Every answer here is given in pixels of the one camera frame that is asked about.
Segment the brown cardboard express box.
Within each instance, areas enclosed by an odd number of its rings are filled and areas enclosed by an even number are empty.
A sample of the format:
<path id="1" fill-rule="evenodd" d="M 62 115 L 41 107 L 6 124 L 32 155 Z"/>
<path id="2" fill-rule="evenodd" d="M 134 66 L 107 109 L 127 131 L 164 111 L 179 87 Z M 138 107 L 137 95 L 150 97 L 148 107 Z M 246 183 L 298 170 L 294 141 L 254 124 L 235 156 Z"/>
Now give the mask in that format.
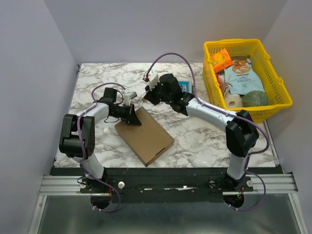
<path id="1" fill-rule="evenodd" d="M 175 140 L 143 107 L 136 110 L 136 115 L 140 126 L 120 122 L 115 129 L 147 167 L 173 146 Z"/>

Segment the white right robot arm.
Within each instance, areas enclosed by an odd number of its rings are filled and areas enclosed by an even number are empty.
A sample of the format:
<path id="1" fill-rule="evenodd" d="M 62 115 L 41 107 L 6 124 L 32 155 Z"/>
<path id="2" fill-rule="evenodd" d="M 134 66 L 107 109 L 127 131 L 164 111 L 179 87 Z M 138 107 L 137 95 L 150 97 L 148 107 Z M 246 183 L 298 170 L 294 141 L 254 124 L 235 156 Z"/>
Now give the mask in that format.
<path id="1" fill-rule="evenodd" d="M 225 132 L 231 155 L 224 185 L 230 191 L 241 187 L 246 175 L 248 153 L 259 138 L 250 114 L 247 111 L 226 111 L 197 99 L 192 93 L 183 92 L 173 74 L 147 75 L 143 80 L 147 83 L 144 98 L 153 105 L 166 103 L 177 113 L 199 118 Z"/>

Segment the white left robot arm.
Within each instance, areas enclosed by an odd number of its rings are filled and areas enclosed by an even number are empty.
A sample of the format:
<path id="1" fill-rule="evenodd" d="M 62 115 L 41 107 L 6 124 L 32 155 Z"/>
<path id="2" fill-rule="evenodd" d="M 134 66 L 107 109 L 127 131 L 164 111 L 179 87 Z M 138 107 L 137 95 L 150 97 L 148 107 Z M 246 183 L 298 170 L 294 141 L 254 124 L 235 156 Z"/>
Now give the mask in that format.
<path id="1" fill-rule="evenodd" d="M 108 117 L 117 118 L 130 126 L 141 125 L 132 104 L 137 97 L 136 92 L 122 94 L 122 102 L 117 103 L 118 92 L 115 88 L 105 88 L 103 96 L 95 99 L 89 108 L 77 115 L 66 114 L 62 122 L 60 152 L 80 164 L 86 177 L 92 179 L 92 188 L 98 193 L 104 192 L 110 185 L 106 169 L 94 154 L 95 125 Z"/>

